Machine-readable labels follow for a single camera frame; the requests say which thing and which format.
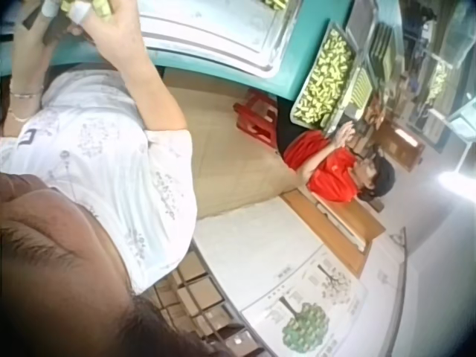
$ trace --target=red stool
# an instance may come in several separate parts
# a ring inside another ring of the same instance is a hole
[[[233,109],[238,114],[238,129],[262,141],[272,149],[277,149],[276,100],[271,99],[260,91],[249,89],[246,104],[235,103]]]

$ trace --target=tiled floor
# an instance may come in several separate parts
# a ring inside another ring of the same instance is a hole
[[[295,187],[295,175],[280,156],[235,126],[232,106],[243,101],[246,87],[171,69],[164,81],[184,110],[192,133],[200,218]]]

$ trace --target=woman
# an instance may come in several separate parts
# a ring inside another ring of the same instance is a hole
[[[68,72],[42,94],[54,2],[14,34],[2,314],[40,356],[210,356],[139,297],[185,255],[196,200],[190,133],[147,56],[137,3],[112,0],[107,23],[75,3],[69,16],[117,71]]]
[[[391,190],[395,171],[379,149],[360,159],[345,148],[355,133],[352,122],[328,140],[318,130],[289,121],[292,102],[279,98],[278,108],[278,151],[314,195],[332,202],[350,202],[356,196],[368,202]]]

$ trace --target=turquoise counter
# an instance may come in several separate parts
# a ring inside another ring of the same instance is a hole
[[[255,77],[225,65],[184,54],[149,51],[149,55],[156,65],[225,78],[294,100],[315,59],[329,20],[344,26],[352,3],[352,0],[304,0],[280,71],[273,78]],[[11,73],[11,45],[11,42],[0,44],[2,76]],[[102,62],[102,59],[95,48],[86,42],[76,42],[73,39],[62,42],[55,53],[53,64],[79,62]]]

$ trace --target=tree illustration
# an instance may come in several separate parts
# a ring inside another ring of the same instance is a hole
[[[280,302],[293,314],[293,318],[283,328],[283,343],[298,353],[315,350],[324,339],[329,328],[329,318],[316,303],[303,303],[300,312],[296,312],[282,297]]]
[[[322,298],[331,300],[332,305],[348,303],[350,301],[350,279],[342,271],[337,271],[335,267],[331,271],[327,271],[319,264],[318,268],[326,275],[326,281],[322,283],[324,288]]]

